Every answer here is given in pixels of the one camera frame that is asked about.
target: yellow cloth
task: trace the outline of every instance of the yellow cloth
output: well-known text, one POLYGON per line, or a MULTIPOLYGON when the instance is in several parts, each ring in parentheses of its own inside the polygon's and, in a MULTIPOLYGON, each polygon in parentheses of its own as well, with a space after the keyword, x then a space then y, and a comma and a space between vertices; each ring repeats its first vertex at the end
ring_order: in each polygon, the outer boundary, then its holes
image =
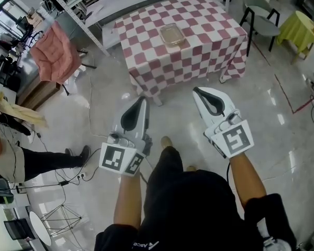
POLYGON ((31 109, 16 104, 9 104, 4 99, 4 93, 2 92, 0 92, 0 112, 22 119, 39 127, 48 127, 47 122, 42 115, 31 109))
POLYGON ((298 48, 298 53, 314 43, 314 22, 304 13, 295 11, 279 28, 281 34, 277 37, 277 44, 283 40, 292 41, 298 48))

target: pink chair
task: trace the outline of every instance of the pink chair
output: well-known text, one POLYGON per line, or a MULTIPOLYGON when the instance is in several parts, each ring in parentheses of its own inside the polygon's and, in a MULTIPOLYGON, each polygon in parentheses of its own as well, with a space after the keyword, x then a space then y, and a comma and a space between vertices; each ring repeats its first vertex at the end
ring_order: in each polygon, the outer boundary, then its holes
POLYGON ((41 81, 57 82, 64 87, 67 95, 69 92, 63 84, 81 65, 96 68, 83 64, 78 52, 87 53, 75 48, 57 21, 30 49, 41 81))

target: black sleeve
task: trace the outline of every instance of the black sleeve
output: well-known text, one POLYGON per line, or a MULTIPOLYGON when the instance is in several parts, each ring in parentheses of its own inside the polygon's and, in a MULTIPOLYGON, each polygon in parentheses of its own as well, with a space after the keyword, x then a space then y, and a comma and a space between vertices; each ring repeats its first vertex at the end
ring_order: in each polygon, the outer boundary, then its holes
POLYGON ((296 239, 289 227, 282 198, 279 194, 267 195, 249 200, 244 209, 244 219, 251 226, 265 218, 267 231, 275 239, 289 243, 292 250, 296 249, 296 239))
POLYGON ((113 224, 96 236, 94 251, 126 251, 132 249, 137 229, 129 225, 113 224))

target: checkered tablecloth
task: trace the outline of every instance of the checkered tablecloth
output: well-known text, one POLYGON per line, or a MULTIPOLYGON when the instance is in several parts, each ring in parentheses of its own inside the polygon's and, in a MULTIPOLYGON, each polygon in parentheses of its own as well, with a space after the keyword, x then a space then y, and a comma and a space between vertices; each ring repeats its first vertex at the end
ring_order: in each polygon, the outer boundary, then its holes
POLYGON ((221 80, 245 72, 247 34, 213 0, 166 0, 116 21, 129 73, 148 97, 165 87, 223 69, 221 80), (159 30, 176 23, 186 37, 164 45, 159 30))

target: small table with yellow cloth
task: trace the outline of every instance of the small table with yellow cloth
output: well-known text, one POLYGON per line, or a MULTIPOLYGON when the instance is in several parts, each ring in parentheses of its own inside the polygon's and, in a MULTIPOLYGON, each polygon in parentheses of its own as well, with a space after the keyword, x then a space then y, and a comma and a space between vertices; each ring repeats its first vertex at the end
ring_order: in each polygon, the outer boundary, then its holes
POLYGON ((281 34, 277 37, 277 44, 281 44, 283 40, 290 40, 298 48, 298 53, 293 59, 294 63, 300 53, 305 55, 304 60, 308 56, 314 45, 314 22, 304 13, 295 11, 279 28, 281 34))

